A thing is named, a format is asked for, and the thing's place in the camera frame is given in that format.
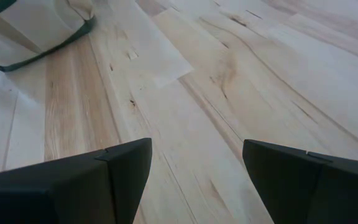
white fabric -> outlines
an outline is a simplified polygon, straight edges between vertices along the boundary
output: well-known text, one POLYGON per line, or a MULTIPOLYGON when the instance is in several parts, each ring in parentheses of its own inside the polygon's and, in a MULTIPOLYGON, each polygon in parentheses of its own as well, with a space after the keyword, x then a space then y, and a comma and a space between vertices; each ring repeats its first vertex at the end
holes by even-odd
POLYGON ((0 65, 61 44, 92 17, 91 0, 17 0, 0 13, 0 65))

black panel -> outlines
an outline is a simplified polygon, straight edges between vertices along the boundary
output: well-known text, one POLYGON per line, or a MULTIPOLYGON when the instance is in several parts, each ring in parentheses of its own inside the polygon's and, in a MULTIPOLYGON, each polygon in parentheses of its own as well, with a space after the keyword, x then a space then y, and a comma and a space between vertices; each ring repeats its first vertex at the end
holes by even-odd
POLYGON ((0 173, 0 223, 132 223, 151 146, 141 139, 0 173))
POLYGON ((117 223, 132 223, 149 177, 152 140, 140 139, 107 149, 98 159, 108 162, 117 223))
POLYGON ((245 141, 248 174, 275 224, 304 223, 321 161, 306 151, 245 141))
POLYGON ((281 223, 358 223, 358 161, 245 140, 243 159, 281 223))

light wood floor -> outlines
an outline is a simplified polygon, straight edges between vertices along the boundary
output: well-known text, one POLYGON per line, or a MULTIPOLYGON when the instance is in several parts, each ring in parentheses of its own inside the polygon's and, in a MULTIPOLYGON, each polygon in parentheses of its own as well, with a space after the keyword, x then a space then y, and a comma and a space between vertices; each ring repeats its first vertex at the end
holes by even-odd
POLYGON ((92 33, 0 72, 0 171, 151 137, 136 223, 272 223, 244 139, 358 159, 358 1, 94 4, 92 33))

dark wood mark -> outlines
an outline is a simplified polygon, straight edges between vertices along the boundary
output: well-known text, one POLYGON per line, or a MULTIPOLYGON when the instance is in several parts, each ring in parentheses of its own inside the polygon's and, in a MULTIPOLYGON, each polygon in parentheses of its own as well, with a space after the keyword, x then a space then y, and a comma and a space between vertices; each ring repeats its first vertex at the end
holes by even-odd
POLYGON ((179 10, 175 5, 172 5, 171 7, 172 7, 172 9, 174 9, 174 10, 180 12, 180 10, 179 10))
POLYGON ((116 39, 125 39, 128 40, 127 34, 117 25, 113 24, 114 33, 116 34, 116 39))
POLYGON ((240 24, 240 25, 242 25, 242 26, 244 26, 244 27, 247 27, 246 22, 243 22, 241 17, 239 17, 239 16, 237 16, 237 15, 227 15, 227 17, 228 17, 230 20, 232 20, 232 21, 234 21, 234 22, 236 22, 236 23, 238 23, 238 24, 240 24))
POLYGON ((197 92, 193 89, 193 87, 190 84, 190 78, 189 77, 180 77, 178 80, 183 85, 185 90, 189 93, 189 95, 196 101, 197 105, 204 111, 204 113, 207 115, 209 120, 212 122, 218 133, 222 136, 223 140, 226 142, 226 144, 229 146, 229 149, 232 151, 236 159, 240 162, 241 166, 245 169, 244 162, 242 160, 242 141, 244 138, 240 137, 236 133, 236 131, 230 126, 230 124, 223 118, 223 116, 220 114, 220 112, 212 105, 212 103, 204 96, 199 96, 197 92), (212 112, 209 111, 208 105, 204 103, 204 100, 208 103, 208 105, 215 110, 216 114, 219 115, 220 119, 224 121, 227 126, 232 130, 232 132, 237 136, 238 141, 233 141, 229 137, 228 133, 224 130, 224 128, 219 124, 219 121, 217 118, 214 117, 212 112))
POLYGON ((227 96, 226 96, 226 94, 225 94, 225 92, 223 90, 223 86, 222 86, 221 90, 222 90, 223 96, 227 99, 227 96))
POLYGON ((251 12, 251 11, 248 11, 248 10, 246 10, 246 11, 249 12, 249 13, 251 13, 252 15, 258 17, 259 19, 262 19, 260 16, 256 15, 255 13, 253 13, 253 12, 251 12))
POLYGON ((186 204, 187 204, 187 207, 188 207, 188 209, 189 209, 189 211, 190 211, 190 213, 191 213, 191 221, 193 221, 193 224, 194 224, 194 221, 195 221, 196 223, 198 223, 197 220, 196 220, 196 216, 194 215, 194 213, 193 213, 193 211, 192 211, 192 209, 191 209, 191 207, 190 207, 190 205, 189 205, 189 202, 188 202, 187 199, 186 199, 185 193, 183 193, 183 190, 182 190, 181 187, 180 187, 179 181, 178 181, 178 179, 175 177, 175 174, 173 173, 173 170, 172 170, 172 168, 171 168, 171 165, 170 165, 169 162, 168 162, 167 157, 165 156, 165 154, 164 154, 163 152, 162 152, 162 155, 164 156, 165 162, 167 163, 167 165, 168 165, 168 167, 169 167, 169 170, 170 170, 171 175, 173 176, 173 179, 175 180, 175 182, 176 182, 177 186, 179 187, 179 190, 180 190, 180 192, 181 192, 183 198, 185 199, 185 202, 186 202, 186 204))
POLYGON ((4 153, 4 159, 3 159, 3 162, 2 162, 2 170, 6 170, 7 154, 9 153, 9 146, 11 145, 11 136, 12 136, 12 129, 13 129, 13 120, 14 120, 14 118, 15 118, 15 112, 16 112, 16 105, 17 105, 17 99, 18 99, 18 97, 19 97, 19 94, 16 95, 15 106, 13 107, 11 127, 9 128, 9 134, 8 134, 8 136, 7 136, 6 147, 5 147, 5 153, 4 153))
POLYGON ((227 208, 226 204, 224 203, 223 198, 219 194, 219 192, 216 189, 212 180, 209 180, 209 183, 211 184, 212 196, 228 211, 229 209, 227 208))
POLYGON ((225 46, 227 49, 229 48, 229 46, 227 44, 225 44, 224 42, 220 41, 220 43, 222 43, 223 46, 225 46))
POLYGON ((214 83, 214 84, 216 83, 215 80, 214 80, 214 78, 209 77, 209 79, 212 81, 212 83, 214 83))
POLYGON ((304 109, 302 109, 297 103, 295 103, 294 101, 291 100, 291 102, 297 107, 299 108, 299 110, 301 110, 307 117, 309 117, 312 121, 314 121, 316 124, 318 124, 318 122, 313 119, 310 114, 308 114, 304 109))
POLYGON ((200 190, 200 194, 203 196, 204 202, 205 202, 206 206, 207 206, 207 207, 209 208, 209 210, 211 211, 211 215, 215 218, 215 220, 218 220, 218 219, 216 218, 214 212, 213 212, 213 211, 211 210, 211 208, 209 207, 208 202, 206 201, 206 197, 205 197, 204 191, 201 189, 201 184, 200 184, 200 182, 199 182, 199 180, 198 180, 196 174, 195 174, 193 171, 192 171, 192 173, 193 173, 194 178, 196 179, 198 190, 200 190))

